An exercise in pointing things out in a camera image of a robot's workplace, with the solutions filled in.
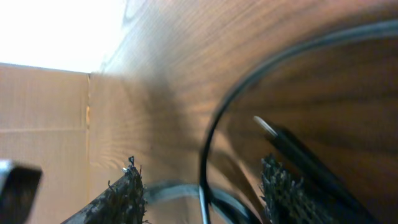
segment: black cable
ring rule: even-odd
[[[332,45],[343,44],[347,42],[359,42],[361,40],[373,40],[373,39],[385,39],[389,37],[398,36],[398,20],[377,22],[374,24],[368,24],[364,26],[354,27],[342,31],[337,31],[323,37],[304,42],[302,44],[295,45],[270,59],[266,60],[262,65],[255,69],[248,76],[244,77],[238,84],[236,84],[223,98],[219,104],[217,110],[213,114],[213,119],[210,123],[210,128],[208,130],[207,139],[205,146],[203,147],[203,152],[200,161],[200,204],[203,223],[210,223],[209,214],[209,203],[213,200],[211,195],[211,190],[207,182],[207,158],[209,155],[211,140],[213,139],[214,131],[220,121],[222,115],[226,111],[229,104],[247,87],[256,83],[260,78],[265,77],[269,74],[274,67],[283,61],[291,59],[298,56],[304,52],[308,52],[315,49],[320,49],[322,47],[329,47]]]

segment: floor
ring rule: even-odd
[[[127,7],[126,38],[90,76],[90,199],[122,175],[131,155],[146,184],[196,183],[211,114],[237,80],[294,43],[397,11],[390,0],[147,0],[134,12]],[[216,133],[210,182],[245,195],[261,212],[260,159],[276,152],[252,121],[260,115],[297,134],[382,222],[397,220],[396,43],[313,52],[245,92]],[[200,218],[198,201],[181,199],[149,208],[145,219]]]

